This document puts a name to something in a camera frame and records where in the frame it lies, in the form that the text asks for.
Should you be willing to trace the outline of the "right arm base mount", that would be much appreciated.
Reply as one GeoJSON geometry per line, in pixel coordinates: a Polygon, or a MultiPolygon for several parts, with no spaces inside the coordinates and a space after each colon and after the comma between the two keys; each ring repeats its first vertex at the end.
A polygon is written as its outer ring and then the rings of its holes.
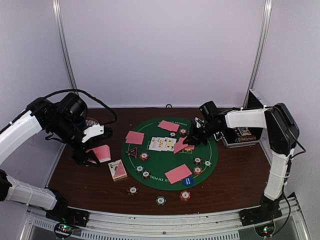
{"type": "Polygon", "coordinates": [[[268,222],[283,215],[280,210],[276,210],[273,213],[263,213],[260,206],[243,209],[238,214],[243,227],[268,222]]]}

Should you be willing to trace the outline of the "orange 5 chip stack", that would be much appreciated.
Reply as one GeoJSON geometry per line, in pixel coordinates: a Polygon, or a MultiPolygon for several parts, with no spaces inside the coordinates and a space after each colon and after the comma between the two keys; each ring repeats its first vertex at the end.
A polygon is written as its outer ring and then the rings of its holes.
{"type": "Polygon", "coordinates": [[[183,190],[180,194],[179,194],[179,199],[182,202],[187,202],[191,199],[191,193],[188,190],[183,190]]]}

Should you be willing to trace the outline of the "dealt card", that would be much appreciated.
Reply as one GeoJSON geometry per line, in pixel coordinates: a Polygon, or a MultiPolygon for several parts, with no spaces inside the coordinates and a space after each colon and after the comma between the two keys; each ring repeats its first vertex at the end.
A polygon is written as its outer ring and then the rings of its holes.
{"type": "Polygon", "coordinates": [[[163,129],[163,130],[167,130],[169,132],[177,132],[178,129],[180,128],[180,125],[177,123],[173,123],[173,122],[169,122],[166,120],[162,120],[159,124],[158,127],[163,129]]]}
{"type": "Polygon", "coordinates": [[[126,144],[142,145],[145,134],[142,132],[129,131],[125,138],[126,144]]]}
{"type": "Polygon", "coordinates": [[[190,175],[192,175],[192,172],[186,164],[182,164],[165,173],[165,176],[170,182],[170,184],[175,184],[180,180],[189,177],[190,175]]]}

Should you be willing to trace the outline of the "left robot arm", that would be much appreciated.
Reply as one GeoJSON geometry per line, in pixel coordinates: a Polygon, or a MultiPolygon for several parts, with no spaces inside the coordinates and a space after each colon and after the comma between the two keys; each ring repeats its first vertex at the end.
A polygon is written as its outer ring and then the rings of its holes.
{"type": "MultiPolygon", "coordinates": [[[[38,97],[29,103],[0,131],[0,162],[4,163],[21,145],[45,131],[46,140],[54,140],[73,149],[72,159],[82,166],[101,165],[93,151],[94,143],[113,136],[110,124],[117,114],[100,99],[81,89],[62,89],[38,97]],[[88,106],[79,96],[83,94],[108,110],[113,119],[106,123],[86,124],[88,106]]],[[[0,200],[13,201],[52,212],[61,222],[72,218],[68,201],[56,190],[35,187],[0,172],[0,200]]]]}

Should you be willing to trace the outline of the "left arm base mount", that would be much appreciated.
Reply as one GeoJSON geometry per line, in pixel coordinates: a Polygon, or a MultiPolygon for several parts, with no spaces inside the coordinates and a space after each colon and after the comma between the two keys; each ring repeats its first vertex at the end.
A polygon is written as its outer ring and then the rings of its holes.
{"type": "Polygon", "coordinates": [[[90,213],[85,210],[67,208],[66,213],[59,214],[55,210],[44,210],[45,217],[72,227],[86,227],[90,213]]]}

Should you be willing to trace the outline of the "red-backed card deck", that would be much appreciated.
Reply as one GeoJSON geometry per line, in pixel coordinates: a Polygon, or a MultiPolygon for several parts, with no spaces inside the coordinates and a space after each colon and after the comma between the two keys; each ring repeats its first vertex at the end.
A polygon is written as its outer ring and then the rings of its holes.
{"type": "Polygon", "coordinates": [[[108,162],[111,160],[110,147],[108,145],[101,145],[88,149],[86,152],[93,151],[100,163],[108,162]]]}

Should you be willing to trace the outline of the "green 20 chip stack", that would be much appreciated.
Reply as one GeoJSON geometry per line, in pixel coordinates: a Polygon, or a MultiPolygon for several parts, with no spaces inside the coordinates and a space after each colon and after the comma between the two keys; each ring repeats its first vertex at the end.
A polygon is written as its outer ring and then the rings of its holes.
{"type": "Polygon", "coordinates": [[[159,206],[163,206],[166,204],[166,198],[164,196],[157,196],[156,199],[155,199],[155,202],[157,205],[159,206]]]}

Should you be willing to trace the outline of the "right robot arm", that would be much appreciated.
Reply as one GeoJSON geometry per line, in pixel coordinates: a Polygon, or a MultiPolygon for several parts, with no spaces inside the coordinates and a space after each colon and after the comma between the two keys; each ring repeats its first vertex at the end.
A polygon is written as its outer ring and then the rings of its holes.
{"type": "Polygon", "coordinates": [[[195,117],[184,144],[207,145],[208,139],[220,134],[224,129],[256,128],[267,132],[269,148],[272,154],[269,177],[256,210],[259,220],[268,220],[284,197],[284,188],[291,172],[292,160],[300,135],[293,116],[284,103],[273,106],[244,109],[233,108],[220,111],[213,101],[200,106],[204,119],[195,117]]]}

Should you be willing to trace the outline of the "black 100 chip stack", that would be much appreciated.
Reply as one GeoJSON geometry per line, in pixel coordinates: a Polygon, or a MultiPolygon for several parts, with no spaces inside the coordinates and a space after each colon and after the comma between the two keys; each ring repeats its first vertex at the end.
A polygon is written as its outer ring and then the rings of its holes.
{"type": "Polygon", "coordinates": [[[139,189],[136,187],[136,186],[130,186],[128,189],[127,189],[127,193],[130,195],[130,196],[134,196],[138,193],[139,189]]]}

